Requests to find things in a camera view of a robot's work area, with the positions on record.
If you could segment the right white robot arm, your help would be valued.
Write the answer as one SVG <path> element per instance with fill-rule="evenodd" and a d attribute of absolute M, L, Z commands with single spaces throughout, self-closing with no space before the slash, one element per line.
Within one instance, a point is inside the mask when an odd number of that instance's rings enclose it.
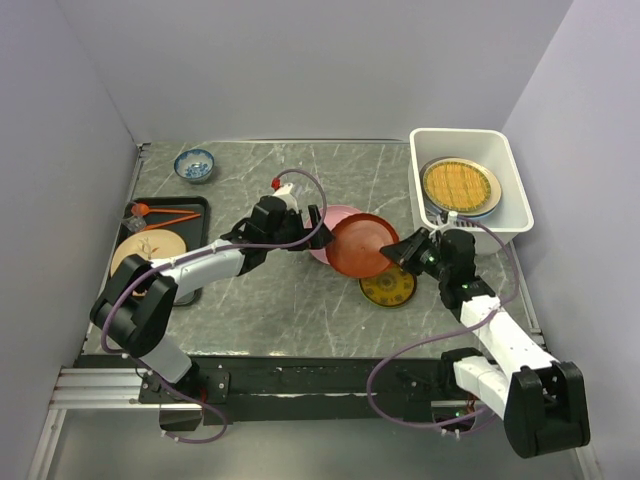
<path fill-rule="evenodd" d="M 485 348 L 442 354 L 437 384 L 445 396 L 469 393 L 483 402 L 502 420 L 512 449 L 522 458 L 589 444 L 582 372 L 534 342 L 477 275 L 471 233 L 430 234 L 421 228 L 380 252 L 410 274 L 436 279 L 441 301 L 461 331 L 474 334 Z"/>

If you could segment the cream plate with twig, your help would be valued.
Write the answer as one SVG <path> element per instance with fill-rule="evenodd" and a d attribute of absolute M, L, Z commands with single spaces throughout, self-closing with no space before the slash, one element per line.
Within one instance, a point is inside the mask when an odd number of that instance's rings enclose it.
<path fill-rule="evenodd" d="M 422 169 L 421 169 L 421 173 L 420 173 L 420 182 L 421 182 L 421 187 L 422 187 L 422 191 L 423 191 L 423 195 L 425 198 L 425 201 L 428 202 L 430 205 L 432 205 L 437 211 L 455 211 L 455 210 L 448 210 L 448 209 L 442 209 L 440 208 L 438 205 L 434 204 L 429 197 L 426 195 L 425 193 L 425 189 L 424 189 L 424 185 L 423 185 L 423 180 L 424 180 L 424 175 L 426 173 L 426 170 L 432 166 L 433 164 L 436 164 L 438 162 L 442 162 L 445 160 L 453 160 L 453 161 L 461 161 L 463 163 L 466 164 L 470 164 L 472 166 L 475 166 L 477 168 L 479 168 L 489 179 L 490 184 L 491 184 L 491 188 L 492 188 L 492 193 L 490 196 L 489 201 L 481 208 L 476 209 L 474 211 L 470 211 L 470 212 L 458 212 L 459 214 L 462 214 L 463 216 L 474 216 L 474 215 L 479 215 L 481 213 L 484 213 L 496 206 L 498 206 L 501 198 L 502 198 L 502 186 L 498 180 L 498 178 L 496 177 L 496 175 L 491 172 L 488 168 L 478 164 L 477 162 L 468 160 L 468 159 L 464 159 L 464 158 L 459 158 L 459 157 L 441 157 L 441 158 L 436 158 L 430 162 L 428 162 L 427 164 L 425 164 Z"/>

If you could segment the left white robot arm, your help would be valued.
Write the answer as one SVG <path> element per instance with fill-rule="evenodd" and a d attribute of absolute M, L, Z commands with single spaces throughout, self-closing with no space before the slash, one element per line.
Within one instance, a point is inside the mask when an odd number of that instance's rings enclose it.
<path fill-rule="evenodd" d="M 127 257 L 107 281 L 90 319 L 102 331 L 101 343 L 112 340 L 125 353 L 163 378 L 163 390 L 184 402 L 198 390 L 192 359 L 166 334 L 174 302 L 204 286 L 242 276 L 264 263 L 273 250 L 319 250 L 333 241 L 324 224 L 325 210 L 308 207 L 311 226 L 302 211 L 283 196 L 262 197 L 251 215 L 212 244 L 153 262 Z"/>

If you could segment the pink plate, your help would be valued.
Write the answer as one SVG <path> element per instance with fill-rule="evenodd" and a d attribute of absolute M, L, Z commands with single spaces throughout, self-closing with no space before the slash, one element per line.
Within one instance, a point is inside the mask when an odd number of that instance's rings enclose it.
<path fill-rule="evenodd" d="M 324 224 L 329 229 L 329 231 L 332 232 L 336 225 L 342 220 L 359 213 L 360 210 L 355 207 L 346 205 L 329 205 Z M 311 250 L 310 254 L 320 263 L 325 265 L 329 264 L 325 249 Z"/>

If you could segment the red lacquer plate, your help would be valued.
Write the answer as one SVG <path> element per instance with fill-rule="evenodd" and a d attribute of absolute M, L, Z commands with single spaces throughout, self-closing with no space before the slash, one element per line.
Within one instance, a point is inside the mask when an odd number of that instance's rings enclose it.
<path fill-rule="evenodd" d="M 329 265 L 350 278 L 382 274 L 392 266 L 380 249 L 399 241 L 395 228 L 383 218 L 358 213 L 341 220 L 332 230 L 334 240 L 326 248 Z"/>

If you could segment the blue plate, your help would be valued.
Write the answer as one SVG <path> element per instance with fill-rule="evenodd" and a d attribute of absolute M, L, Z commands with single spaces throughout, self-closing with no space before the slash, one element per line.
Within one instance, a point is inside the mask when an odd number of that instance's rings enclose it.
<path fill-rule="evenodd" d="M 487 217 L 490 217 L 496 210 L 498 210 L 498 206 L 484 212 L 481 213 L 479 215 L 474 215 L 474 216 L 468 216 L 468 218 L 471 218 L 472 220 L 481 220 L 481 219 L 485 219 Z"/>

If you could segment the yellow patterned plate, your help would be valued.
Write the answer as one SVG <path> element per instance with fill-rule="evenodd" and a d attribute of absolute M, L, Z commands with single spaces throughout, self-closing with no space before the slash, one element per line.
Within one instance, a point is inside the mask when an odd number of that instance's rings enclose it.
<path fill-rule="evenodd" d="M 411 300 L 417 290 L 417 276 L 398 266 L 370 278 L 359 280 L 360 290 L 373 304 L 398 308 Z"/>

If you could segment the woven bamboo plate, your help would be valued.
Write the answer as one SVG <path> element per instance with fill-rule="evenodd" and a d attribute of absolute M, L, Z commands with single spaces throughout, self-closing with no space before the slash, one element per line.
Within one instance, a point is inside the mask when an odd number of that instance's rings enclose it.
<path fill-rule="evenodd" d="M 479 168 L 453 160 L 430 166 L 424 175 L 423 185 L 434 204 L 458 212 L 483 207 L 492 193 L 488 177 Z"/>

